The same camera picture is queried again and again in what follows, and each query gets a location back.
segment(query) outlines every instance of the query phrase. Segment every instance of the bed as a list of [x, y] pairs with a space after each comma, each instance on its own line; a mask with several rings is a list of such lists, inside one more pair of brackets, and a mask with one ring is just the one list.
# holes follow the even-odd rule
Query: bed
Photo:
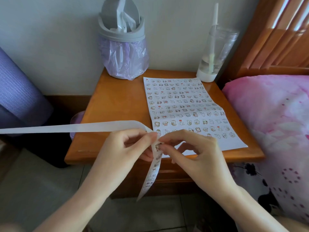
[[267, 211], [309, 224], [309, 0], [260, 0], [217, 81], [266, 159], [230, 166]]

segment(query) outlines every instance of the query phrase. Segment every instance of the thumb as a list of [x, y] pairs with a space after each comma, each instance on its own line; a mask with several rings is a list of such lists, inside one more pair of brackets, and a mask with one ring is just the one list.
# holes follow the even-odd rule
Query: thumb
[[160, 149], [165, 155], [169, 155], [184, 171], [186, 171], [190, 159], [187, 159], [182, 153], [180, 153], [176, 148], [168, 145], [161, 144]]
[[140, 140], [134, 143], [129, 148], [132, 150], [133, 155], [136, 155], [137, 158], [157, 140], [157, 132], [147, 133], [142, 136]]

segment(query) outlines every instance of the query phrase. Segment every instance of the wooden headboard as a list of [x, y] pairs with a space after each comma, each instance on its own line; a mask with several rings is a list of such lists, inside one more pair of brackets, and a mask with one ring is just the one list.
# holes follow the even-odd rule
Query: wooden headboard
[[254, 75], [309, 75], [309, 0], [260, 0], [218, 85]]

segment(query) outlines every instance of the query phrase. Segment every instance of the purple plastic bag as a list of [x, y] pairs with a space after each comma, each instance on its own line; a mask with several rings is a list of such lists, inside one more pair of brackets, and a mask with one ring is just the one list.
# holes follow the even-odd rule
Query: purple plastic bag
[[99, 35], [99, 49], [107, 72], [118, 79], [133, 80], [149, 66], [146, 39], [138, 42], [117, 42]]

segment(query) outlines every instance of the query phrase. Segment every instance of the gray trash can lid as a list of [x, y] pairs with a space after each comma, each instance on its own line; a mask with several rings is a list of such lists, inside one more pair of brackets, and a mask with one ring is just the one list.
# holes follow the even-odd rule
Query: gray trash can lid
[[105, 0], [98, 25], [99, 33], [109, 40], [136, 42], [145, 38], [144, 19], [132, 0]]

